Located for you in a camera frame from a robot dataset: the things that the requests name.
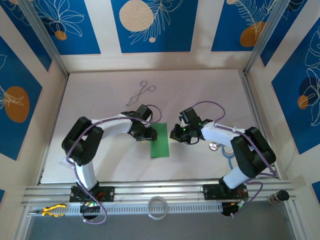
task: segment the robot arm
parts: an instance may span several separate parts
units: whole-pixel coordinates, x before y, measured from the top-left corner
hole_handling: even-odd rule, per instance
[[[210,140],[233,149],[238,166],[219,180],[219,197],[223,198],[237,190],[237,187],[247,180],[256,177],[266,165],[256,150],[252,150],[249,142],[240,133],[247,135],[269,164],[276,161],[271,147],[256,127],[238,129],[223,126],[210,119],[204,121],[196,114],[192,107],[180,112],[181,124],[176,124],[171,131],[170,138],[180,143],[191,144],[192,138]]]
[[[83,185],[91,190],[98,184],[93,167],[93,158],[96,155],[100,141],[106,137],[128,133],[133,136],[136,141],[155,141],[157,140],[157,131],[152,127],[147,127],[139,120],[120,119],[122,117],[133,117],[142,120],[148,120],[152,116],[152,111],[145,105],[141,105],[137,111],[122,112],[121,114],[106,118],[116,119],[104,122],[102,120],[89,120],[86,117],[80,117],[74,124],[68,135],[62,142],[62,148],[67,153],[73,146],[78,137],[92,124],[104,122],[94,126],[82,138],[72,151],[70,157],[75,162],[76,172]]]

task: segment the white wall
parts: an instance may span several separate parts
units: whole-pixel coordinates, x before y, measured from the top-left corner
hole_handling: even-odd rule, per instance
[[[308,0],[267,66],[258,60],[251,73],[277,162],[294,183],[313,239],[320,236],[320,205],[311,188],[320,180],[320,145],[298,154],[271,82],[319,17],[319,0]]]
[[[101,54],[64,55],[69,72],[135,69],[243,69],[251,51],[211,52],[225,0],[199,0],[191,52],[122,54],[111,0],[85,0]]]
[[[0,238],[7,240],[18,226],[26,186],[36,182],[66,81],[54,64],[49,72],[44,69],[1,7],[0,36],[42,86],[17,161],[0,154],[0,189],[5,190],[0,206]]]

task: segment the white table surface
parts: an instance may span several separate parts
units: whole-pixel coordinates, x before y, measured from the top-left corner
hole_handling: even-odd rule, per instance
[[[145,92],[137,103],[126,106],[140,90],[140,82],[156,86]],[[77,119],[105,119],[124,111],[135,111],[140,104],[154,104],[162,110],[161,123],[167,123],[168,136],[179,112],[199,101],[215,101],[224,106],[226,116],[220,124],[249,128],[254,119],[236,69],[111,71],[72,73],[69,77],[53,138],[48,151],[42,184],[74,183],[75,176],[65,162],[61,143]],[[153,119],[159,114],[153,110]],[[204,103],[195,107],[204,119],[216,119],[219,107]],[[210,141],[186,145],[169,139],[170,157],[150,158],[150,143],[137,142],[128,134],[103,139],[93,159],[100,182],[157,181],[220,178],[230,171],[221,149],[211,151]]]

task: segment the small bottle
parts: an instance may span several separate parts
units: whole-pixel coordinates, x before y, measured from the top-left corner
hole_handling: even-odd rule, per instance
[[[287,201],[289,198],[290,198],[289,193],[286,190],[280,190],[268,196],[267,200],[271,204],[277,204],[283,201]]]

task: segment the ring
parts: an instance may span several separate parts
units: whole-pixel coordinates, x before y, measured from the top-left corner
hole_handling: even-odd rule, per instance
[[[160,200],[161,202],[164,203],[164,214],[160,217],[156,217],[156,216],[153,216],[151,213],[150,213],[150,204],[154,201],[154,200]],[[168,203],[167,201],[161,197],[161,196],[154,196],[152,198],[150,198],[150,200],[148,201],[148,204],[146,206],[147,208],[147,211],[148,211],[148,215],[150,218],[152,218],[153,220],[162,220],[165,218],[165,216],[167,216],[168,212],[169,212],[169,206],[168,206]]]

